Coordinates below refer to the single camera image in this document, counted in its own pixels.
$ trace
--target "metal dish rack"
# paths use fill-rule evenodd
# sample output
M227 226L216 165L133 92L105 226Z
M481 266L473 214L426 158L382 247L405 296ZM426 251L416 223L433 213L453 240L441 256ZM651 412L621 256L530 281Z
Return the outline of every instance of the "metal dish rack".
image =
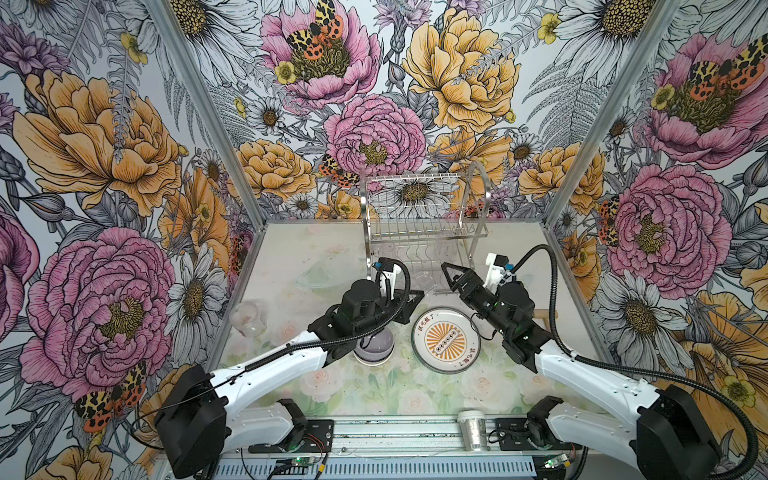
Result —
M453 210L456 212L455 218L423 218L416 212L417 206L410 202L381 211L372 208L372 203L376 203L376 195L380 194L370 191L372 184L428 184L436 180L456 183L457 186L460 182L464 183L459 209ZM434 294L451 293L440 265L450 262L474 268L473 256L477 242L481 237L488 236L485 219L491 188L485 168L478 161L453 173L363 176L360 179L360 205L363 210L362 229L366 241L368 278L375 274L372 265L379 257L396 258L408 267L412 289ZM445 198L443 203L440 203L442 200L431 203L434 211L450 208L453 196L442 196Z

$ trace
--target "black mounting plate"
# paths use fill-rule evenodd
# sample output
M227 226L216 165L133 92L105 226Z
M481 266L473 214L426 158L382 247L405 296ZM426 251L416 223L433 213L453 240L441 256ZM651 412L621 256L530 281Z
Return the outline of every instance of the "black mounting plate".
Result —
M333 446L333 420L307 420L305 434L315 436L321 442L326 452L330 452ZM251 445L248 447L249 453L288 453L280 447L270 445ZM291 453L320 453L320 447L315 442L304 439L299 448Z
M512 418L512 419L496 419L496 428L504 430L512 430L513 432L520 432L520 436L516 435L503 435L498 437L498 447L502 452L514 452L520 450L536 450L538 447L534 446L527 440L528 430L525 428L525 423L528 421L526 418ZM581 445L576 443L561 443L556 442L551 448L547 450L581 450Z

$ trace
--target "white plate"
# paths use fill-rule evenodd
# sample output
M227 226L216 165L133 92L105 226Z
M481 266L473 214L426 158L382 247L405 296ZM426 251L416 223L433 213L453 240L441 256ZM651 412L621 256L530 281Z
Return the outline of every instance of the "white plate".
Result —
M472 329L469 318L445 306L419 317L411 341L422 363L440 373L463 372L480 354L480 336Z

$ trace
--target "metal corner post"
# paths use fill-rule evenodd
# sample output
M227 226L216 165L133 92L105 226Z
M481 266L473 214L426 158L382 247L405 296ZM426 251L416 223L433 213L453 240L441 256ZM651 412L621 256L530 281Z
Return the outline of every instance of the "metal corner post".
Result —
M581 142L581 148L576 153L571 169L565 175L562 185L547 209L544 220L548 229L552 227L558 214L565 208L571 195L576 191L581 177L584 176L592 158L600 148L603 136L619 114L621 102L629 95L630 89L645 68L650 55L657 50L663 33L674 19L679 7L679 0L658 0L648 15L645 27L635 42L629 58L618 72L616 81L600 106L597 118L587 132L587 137Z
M259 230L264 228L264 217L261 214L255 196L251 194L250 184L245 178L243 169L234 155L229 135L224 129L223 122L214 105L214 100L205 85L205 80L197 68L197 59L188 48L184 33L176 19L173 9L167 0L151 0L145 2L147 10L154 20L157 31L160 33L165 48L174 63L177 76L190 93L192 101L197 106L200 116L203 118L214 147L219 151L221 160L227 172L232 177L235 188L240 192L248 216L253 225Z

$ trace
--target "pink peony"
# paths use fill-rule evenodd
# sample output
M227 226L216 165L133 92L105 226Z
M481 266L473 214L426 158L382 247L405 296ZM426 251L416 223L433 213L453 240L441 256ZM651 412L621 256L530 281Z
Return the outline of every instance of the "pink peony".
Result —
M421 167L426 152L422 122L410 108L379 95L354 98L325 123L328 155L347 171L368 176Z
M641 168L619 196L611 268L655 283L664 298L696 293L728 254L732 233L722 204L715 180L692 165Z
M0 342L11 332L24 305L24 284L40 264L40 253L27 230L0 211Z
M690 96L691 65L699 61L722 65L747 46L744 42L732 47L730 39L717 44L715 36L694 35L668 63L669 71L659 73L653 109L644 125L654 151L709 170L725 167L768 135L768 74L742 91L718 89L704 101Z
M78 399L117 385L142 360L155 373L170 351L163 329L174 280L163 250L128 228L54 253L29 290L37 336L24 345L22 378Z
M379 74L381 48L378 36L368 35L366 27L360 25L360 18L354 8L347 13L338 0L334 4L336 15L343 21L342 41L339 46L343 51L335 53L339 54L339 57L346 56L342 54L349 54L349 64L343 69L342 74L338 71L339 66L336 65L334 67L336 71L332 74L307 79L297 75L295 81L286 84L285 88L303 110L315 110L322 108L323 105L345 103L357 94L370 91L376 84ZM267 55L262 56L264 64L269 68L275 68L281 61L293 62L293 49L288 45L286 38L295 31L309 29L314 21L314 5L308 14L296 10L293 16L288 16L284 11L280 11L278 16L265 15L261 21L262 49L267 52ZM319 64L323 61L325 59L321 58L315 62Z

